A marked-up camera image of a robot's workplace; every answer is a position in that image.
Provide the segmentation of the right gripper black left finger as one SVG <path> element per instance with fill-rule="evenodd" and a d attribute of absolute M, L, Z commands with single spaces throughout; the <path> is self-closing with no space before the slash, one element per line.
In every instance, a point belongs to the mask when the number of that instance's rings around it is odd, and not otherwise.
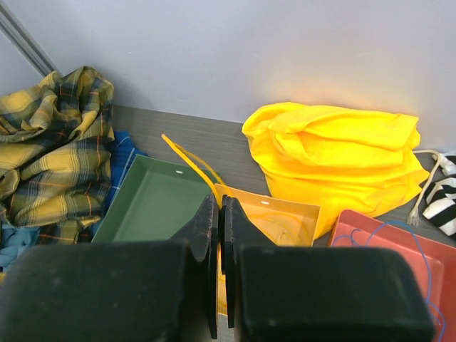
<path fill-rule="evenodd" d="M 3 341 L 211 341 L 218 206 L 171 238 L 38 246 L 1 283 Z"/>

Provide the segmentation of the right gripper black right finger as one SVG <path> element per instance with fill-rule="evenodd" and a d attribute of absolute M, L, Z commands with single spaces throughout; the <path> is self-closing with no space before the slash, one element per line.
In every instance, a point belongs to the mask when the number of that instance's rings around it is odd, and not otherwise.
<path fill-rule="evenodd" d="M 237 341 L 431 341 L 406 260 L 377 247 L 280 247 L 222 201 L 228 326 Z"/>

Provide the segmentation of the yellow plastic tray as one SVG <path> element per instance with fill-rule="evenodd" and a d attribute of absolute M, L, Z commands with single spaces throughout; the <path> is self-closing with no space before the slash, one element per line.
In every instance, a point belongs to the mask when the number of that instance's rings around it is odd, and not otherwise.
<path fill-rule="evenodd" d="M 220 195 L 240 201 L 248 219 L 279 246 L 311 247 L 314 244 L 321 208 L 215 185 Z"/>

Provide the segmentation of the green plastic tray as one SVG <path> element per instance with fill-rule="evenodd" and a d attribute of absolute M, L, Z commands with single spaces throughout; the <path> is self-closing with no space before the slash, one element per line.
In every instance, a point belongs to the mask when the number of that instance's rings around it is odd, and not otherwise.
<path fill-rule="evenodd" d="M 211 193 L 191 167 L 137 155 L 92 243 L 169 239 Z"/>

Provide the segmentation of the blue towel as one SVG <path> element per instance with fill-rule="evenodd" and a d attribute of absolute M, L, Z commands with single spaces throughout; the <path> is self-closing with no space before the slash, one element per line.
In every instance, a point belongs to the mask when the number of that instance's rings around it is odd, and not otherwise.
<path fill-rule="evenodd" d="M 127 131 L 115 131 L 114 141 L 108 144 L 108 150 L 111 154 L 110 171 L 111 184 L 108 195 L 104 203 L 104 214 L 107 213 L 115 195 L 122 185 L 125 176 L 128 173 L 133 161 L 137 155 L 147 157 L 148 154 L 138 149 Z"/>

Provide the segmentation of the yellow cloth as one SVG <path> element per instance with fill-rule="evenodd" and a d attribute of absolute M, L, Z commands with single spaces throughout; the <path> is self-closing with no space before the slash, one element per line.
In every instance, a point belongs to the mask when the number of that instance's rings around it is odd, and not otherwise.
<path fill-rule="evenodd" d="M 275 103 L 250 115 L 242 133 L 272 197 L 319 207 L 315 238 L 343 210 L 377 217 L 408 203 L 429 178 L 412 115 Z"/>

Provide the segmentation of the red orange plastic tray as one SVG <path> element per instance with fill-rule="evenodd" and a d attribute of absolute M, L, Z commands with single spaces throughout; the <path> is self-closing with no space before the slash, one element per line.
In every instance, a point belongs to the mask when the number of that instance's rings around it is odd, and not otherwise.
<path fill-rule="evenodd" d="M 412 268 L 437 326 L 436 341 L 455 340 L 455 248 L 421 237 L 402 222 L 382 223 L 343 211 L 331 247 L 382 247 L 398 252 Z"/>

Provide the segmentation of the yellow plaid flannel shirt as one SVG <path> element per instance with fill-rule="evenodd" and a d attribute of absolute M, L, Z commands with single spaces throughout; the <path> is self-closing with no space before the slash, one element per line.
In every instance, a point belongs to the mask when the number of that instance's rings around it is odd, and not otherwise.
<path fill-rule="evenodd" d="M 1 222 L 89 242 L 110 190 L 113 84 L 84 66 L 1 97 Z"/>

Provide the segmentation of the black white striped cloth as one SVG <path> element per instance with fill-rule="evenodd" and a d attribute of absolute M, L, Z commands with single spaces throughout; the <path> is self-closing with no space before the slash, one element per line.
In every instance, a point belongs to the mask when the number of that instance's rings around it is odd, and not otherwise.
<path fill-rule="evenodd" d="M 425 200 L 423 216 L 449 238 L 455 240 L 455 152 L 416 150 L 432 155 L 434 166 L 408 216 L 409 225 L 420 224 L 419 206 Z"/>

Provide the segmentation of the left aluminium corner rail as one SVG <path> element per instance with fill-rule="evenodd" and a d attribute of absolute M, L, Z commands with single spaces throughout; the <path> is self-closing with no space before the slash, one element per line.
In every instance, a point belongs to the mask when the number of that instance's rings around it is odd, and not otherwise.
<path fill-rule="evenodd" d="M 0 9 L 1 31 L 33 68 L 42 76 L 46 76 L 52 71 L 58 71 L 55 63 L 47 56 L 4 1 L 1 1 Z"/>

